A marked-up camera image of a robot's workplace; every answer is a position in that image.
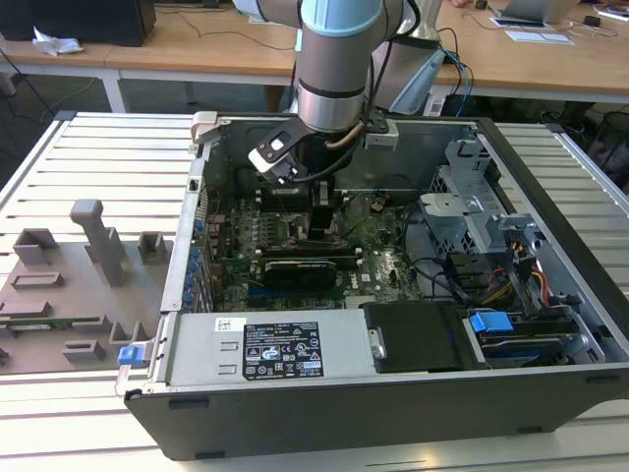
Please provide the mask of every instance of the blue latch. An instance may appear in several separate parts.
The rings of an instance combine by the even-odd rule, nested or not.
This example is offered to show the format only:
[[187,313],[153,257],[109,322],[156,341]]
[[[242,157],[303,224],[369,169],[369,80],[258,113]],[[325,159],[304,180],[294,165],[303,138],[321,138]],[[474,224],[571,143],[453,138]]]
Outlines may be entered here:
[[118,353],[121,366],[141,366],[144,363],[144,346],[126,346]]
[[513,331],[513,324],[506,312],[476,312],[470,316],[474,332]]

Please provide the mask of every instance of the laptop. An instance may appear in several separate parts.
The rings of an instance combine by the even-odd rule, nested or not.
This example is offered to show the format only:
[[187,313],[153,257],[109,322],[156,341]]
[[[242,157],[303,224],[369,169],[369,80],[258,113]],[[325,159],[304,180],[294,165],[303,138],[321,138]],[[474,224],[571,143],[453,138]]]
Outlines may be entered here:
[[580,0],[511,0],[504,10],[493,10],[501,19],[535,23],[561,23]]

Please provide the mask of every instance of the motherboard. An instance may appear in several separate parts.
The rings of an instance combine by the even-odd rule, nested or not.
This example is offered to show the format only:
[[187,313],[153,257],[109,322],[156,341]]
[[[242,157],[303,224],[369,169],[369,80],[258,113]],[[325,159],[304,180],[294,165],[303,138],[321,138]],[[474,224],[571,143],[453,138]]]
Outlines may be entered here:
[[203,250],[213,312],[359,308],[367,302],[422,298],[402,246],[407,207],[387,196],[345,197],[320,240],[310,215],[268,211],[259,200],[222,202],[210,194]]

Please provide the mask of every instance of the aluminum extrusion table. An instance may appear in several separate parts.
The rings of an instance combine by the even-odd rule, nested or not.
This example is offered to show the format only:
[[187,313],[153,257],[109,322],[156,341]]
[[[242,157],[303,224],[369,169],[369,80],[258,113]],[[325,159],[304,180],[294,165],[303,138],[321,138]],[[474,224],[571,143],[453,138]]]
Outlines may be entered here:
[[[49,227],[59,241],[83,240],[67,216],[78,198],[106,201],[105,223],[115,223],[122,239],[136,239],[148,226],[174,238],[194,157],[190,121],[184,115],[79,113],[71,121],[53,122],[0,193],[0,277],[15,263],[12,245],[24,227]],[[629,202],[567,137],[537,125],[499,128],[629,296]],[[502,186],[514,206],[526,211],[508,183]],[[172,462],[115,395],[116,375],[0,377],[0,468],[604,472],[629,467],[629,401],[622,399],[545,435]]]

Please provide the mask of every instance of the power supply label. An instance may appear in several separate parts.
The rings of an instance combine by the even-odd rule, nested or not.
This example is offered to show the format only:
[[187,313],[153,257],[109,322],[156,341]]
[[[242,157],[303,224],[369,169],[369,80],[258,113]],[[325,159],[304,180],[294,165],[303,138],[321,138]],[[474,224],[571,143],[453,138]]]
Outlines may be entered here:
[[318,323],[246,324],[244,337],[248,381],[323,377]]

